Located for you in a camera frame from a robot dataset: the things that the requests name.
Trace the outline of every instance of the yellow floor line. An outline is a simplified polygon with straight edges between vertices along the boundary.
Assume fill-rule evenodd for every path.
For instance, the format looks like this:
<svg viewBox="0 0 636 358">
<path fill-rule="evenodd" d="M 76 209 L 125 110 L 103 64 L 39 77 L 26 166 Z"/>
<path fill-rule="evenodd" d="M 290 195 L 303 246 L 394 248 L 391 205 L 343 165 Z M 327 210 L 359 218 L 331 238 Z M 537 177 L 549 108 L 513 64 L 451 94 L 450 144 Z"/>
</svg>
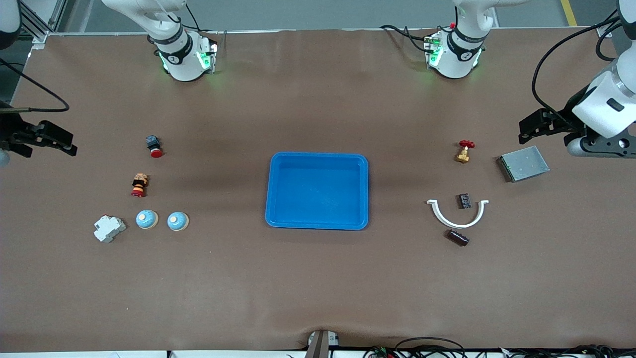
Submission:
<svg viewBox="0 0 636 358">
<path fill-rule="evenodd" d="M 572 5 L 570 5 L 570 0 L 561 0 L 561 6 L 563 6 L 563 11 L 565 12 L 565 18 L 567 19 L 567 24 L 570 26 L 578 26 L 578 24 L 576 24 L 576 18 L 574 17 L 574 12 L 572 11 Z"/>
</svg>

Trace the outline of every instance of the red valve handle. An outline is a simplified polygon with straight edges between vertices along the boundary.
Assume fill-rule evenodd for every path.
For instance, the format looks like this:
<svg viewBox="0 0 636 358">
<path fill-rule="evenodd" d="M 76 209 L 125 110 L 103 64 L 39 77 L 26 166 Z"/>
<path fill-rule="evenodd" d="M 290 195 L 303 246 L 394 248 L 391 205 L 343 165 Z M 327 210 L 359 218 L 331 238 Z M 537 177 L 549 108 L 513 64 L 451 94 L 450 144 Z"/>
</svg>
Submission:
<svg viewBox="0 0 636 358">
<path fill-rule="evenodd" d="M 475 143 L 471 142 L 471 141 L 467 141 L 467 140 L 462 140 L 459 142 L 459 145 L 461 147 L 468 147 L 468 148 L 474 148 L 475 147 Z"/>
</svg>

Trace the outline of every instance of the blue plastic tray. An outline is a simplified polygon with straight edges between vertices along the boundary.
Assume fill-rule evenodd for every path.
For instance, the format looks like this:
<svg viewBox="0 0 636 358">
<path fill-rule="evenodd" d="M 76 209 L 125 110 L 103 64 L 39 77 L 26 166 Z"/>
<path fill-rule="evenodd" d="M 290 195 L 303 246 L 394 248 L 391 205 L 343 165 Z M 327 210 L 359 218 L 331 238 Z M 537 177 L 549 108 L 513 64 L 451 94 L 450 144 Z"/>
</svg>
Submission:
<svg viewBox="0 0 636 358">
<path fill-rule="evenodd" d="M 274 227 L 361 230 L 369 222 L 369 164 L 359 154 L 272 157 L 265 220 Z"/>
</svg>

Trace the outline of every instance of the round blue button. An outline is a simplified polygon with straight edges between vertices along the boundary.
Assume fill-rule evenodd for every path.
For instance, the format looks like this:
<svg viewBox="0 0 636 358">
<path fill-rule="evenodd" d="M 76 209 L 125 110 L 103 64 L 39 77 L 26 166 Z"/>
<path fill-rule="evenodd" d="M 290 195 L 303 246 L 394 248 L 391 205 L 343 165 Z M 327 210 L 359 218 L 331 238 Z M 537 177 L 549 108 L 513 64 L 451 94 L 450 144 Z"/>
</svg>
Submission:
<svg viewBox="0 0 636 358">
<path fill-rule="evenodd" d="M 170 214 L 168 217 L 168 227 L 175 231 L 181 231 L 188 227 L 190 219 L 181 211 Z"/>
<path fill-rule="evenodd" d="M 140 228 L 150 229 L 157 225 L 159 216 L 152 210 L 142 210 L 137 214 L 135 221 Z"/>
</svg>

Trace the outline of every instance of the gray floor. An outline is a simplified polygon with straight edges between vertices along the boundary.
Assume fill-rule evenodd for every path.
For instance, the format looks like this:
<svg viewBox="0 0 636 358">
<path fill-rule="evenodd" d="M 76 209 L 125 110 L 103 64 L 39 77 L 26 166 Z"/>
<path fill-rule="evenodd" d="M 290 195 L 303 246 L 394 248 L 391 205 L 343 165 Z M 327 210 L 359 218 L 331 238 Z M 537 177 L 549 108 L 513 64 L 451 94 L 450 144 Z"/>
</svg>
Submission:
<svg viewBox="0 0 636 358">
<path fill-rule="evenodd" d="M 0 50 L 0 57 L 6 62 L 16 62 L 19 64 L 25 64 L 27 62 L 27 56 L 31 49 L 31 41 L 24 39 L 17 41 L 13 46 L 6 50 Z M 22 66 L 14 66 L 17 69 L 22 69 Z M 0 66 L 0 101 L 9 102 L 13 96 L 13 91 L 18 84 L 19 75 L 6 66 Z"/>
<path fill-rule="evenodd" d="M 90 17 L 82 28 L 72 32 L 140 31 L 138 25 L 92 0 Z M 398 27 L 435 27 L 454 21 L 449 0 L 189 0 L 188 4 L 204 29 L 219 31 L 270 29 L 344 29 L 370 28 L 385 24 Z M 177 13 L 183 22 L 193 25 L 185 10 Z M 559 0 L 537 0 L 513 8 L 498 10 L 501 26 L 567 26 Z"/>
<path fill-rule="evenodd" d="M 579 26 L 589 26 L 605 20 L 616 9 L 616 0 L 570 0 Z"/>
</svg>

